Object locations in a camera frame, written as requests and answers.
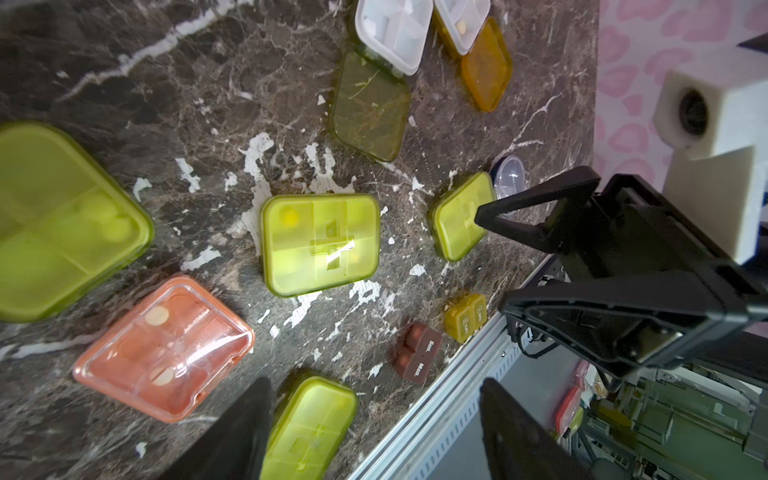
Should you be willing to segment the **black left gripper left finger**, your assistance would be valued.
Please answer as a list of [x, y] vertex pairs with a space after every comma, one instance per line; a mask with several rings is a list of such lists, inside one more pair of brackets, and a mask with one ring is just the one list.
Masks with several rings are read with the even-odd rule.
[[271, 429], [273, 389], [256, 379], [162, 479], [258, 479]]

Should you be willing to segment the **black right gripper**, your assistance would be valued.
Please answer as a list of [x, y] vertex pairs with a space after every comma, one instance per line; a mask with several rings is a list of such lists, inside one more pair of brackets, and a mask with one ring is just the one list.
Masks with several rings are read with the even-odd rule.
[[637, 175], [588, 166], [478, 207], [479, 227], [545, 253], [572, 283], [507, 292], [500, 311], [603, 372], [669, 369], [739, 334], [767, 291]]

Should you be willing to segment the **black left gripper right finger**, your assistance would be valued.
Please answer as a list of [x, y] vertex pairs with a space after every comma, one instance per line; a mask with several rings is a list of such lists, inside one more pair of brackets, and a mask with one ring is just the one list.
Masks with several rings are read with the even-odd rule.
[[574, 479], [576, 462], [495, 379], [480, 388], [480, 418], [493, 479]]

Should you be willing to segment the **white pillbox green lid front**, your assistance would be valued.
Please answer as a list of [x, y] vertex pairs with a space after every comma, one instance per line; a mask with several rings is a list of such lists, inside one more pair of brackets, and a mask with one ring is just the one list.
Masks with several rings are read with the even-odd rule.
[[321, 376], [303, 379], [271, 431], [262, 479], [321, 479], [355, 418], [356, 393]]

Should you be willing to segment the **white pillbox green lid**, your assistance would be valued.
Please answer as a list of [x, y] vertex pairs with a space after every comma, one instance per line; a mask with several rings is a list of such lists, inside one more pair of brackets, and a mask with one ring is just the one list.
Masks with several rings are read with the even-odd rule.
[[463, 259], [486, 235], [475, 223], [480, 206], [492, 203], [491, 176], [476, 172], [443, 195], [429, 212], [429, 225], [438, 253], [449, 262]]
[[340, 62], [331, 131], [346, 146], [390, 163], [400, 152], [411, 90], [422, 60], [432, 1], [357, 1], [352, 44]]
[[378, 268], [380, 207], [369, 194], [276, 195], [260, 222], [265, 283], [279, 297], [365, 280]]
[[271, 431], [262, 479], [321, 479], [355, 418], [356, 393], [321, 376], [303, 379]]
[[2, 321], [68, 308], [153, 238], [150, 216], [71, 136], [36, 122], [2, 125]]

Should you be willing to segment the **orange square pillbox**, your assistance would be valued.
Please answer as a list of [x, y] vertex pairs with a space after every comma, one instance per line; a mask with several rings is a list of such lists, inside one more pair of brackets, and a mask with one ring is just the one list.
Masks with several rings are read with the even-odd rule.
[[177, 275], [117, 321], [73, 367], [79, 383], [165, 423], [187, 417], [251, 351], [253, 329]]

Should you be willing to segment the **small dark red pillbox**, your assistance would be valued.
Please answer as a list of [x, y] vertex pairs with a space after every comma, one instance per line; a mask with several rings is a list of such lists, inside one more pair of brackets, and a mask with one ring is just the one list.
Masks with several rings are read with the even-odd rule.
[[412, 323], [395, 356], [395, 371], [405, 381], [424, 385], [441, 345], [439, 332], [426, 323]]

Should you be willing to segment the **small yellow pillbox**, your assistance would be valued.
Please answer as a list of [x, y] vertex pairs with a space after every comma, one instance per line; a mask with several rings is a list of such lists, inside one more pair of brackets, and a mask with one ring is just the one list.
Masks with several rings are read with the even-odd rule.
[[487, 300], [482, 294], [469, 294], [450, 306], [444, 315], [447, 335], [463, 344], [488, 321]]

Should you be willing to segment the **white pillbox yellow lid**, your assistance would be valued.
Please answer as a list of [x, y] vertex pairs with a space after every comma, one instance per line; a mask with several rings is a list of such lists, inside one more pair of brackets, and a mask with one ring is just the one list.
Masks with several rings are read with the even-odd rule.
[[513, 61], [490, 0], [434, 2], [438, 32], [460, 60], [461, 78], [478, 108], [494, 111], [513, 74]]

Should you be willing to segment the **white pillbox green lid back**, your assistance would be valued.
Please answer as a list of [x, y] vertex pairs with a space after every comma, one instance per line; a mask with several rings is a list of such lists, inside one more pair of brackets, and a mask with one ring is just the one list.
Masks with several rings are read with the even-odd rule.
[[346, 146], [390, 163], [400, 152], [411, 90], [422, 60], [432, 1], [357, 1], [352, 44], [340, 62], [331, 131]]

